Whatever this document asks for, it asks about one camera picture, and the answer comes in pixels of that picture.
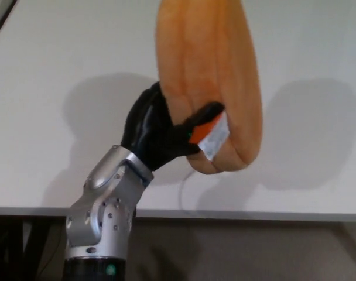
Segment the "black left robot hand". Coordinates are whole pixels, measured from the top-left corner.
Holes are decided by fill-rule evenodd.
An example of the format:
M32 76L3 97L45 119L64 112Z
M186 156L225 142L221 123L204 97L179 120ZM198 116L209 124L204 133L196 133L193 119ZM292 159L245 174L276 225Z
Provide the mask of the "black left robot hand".
M156 82L142 92L130 109L121 146L155 171L177 157L199 153L199 146L190 142L194 129L213 121L223 110L222 103L209 102L184 122L174 125L160 84Z

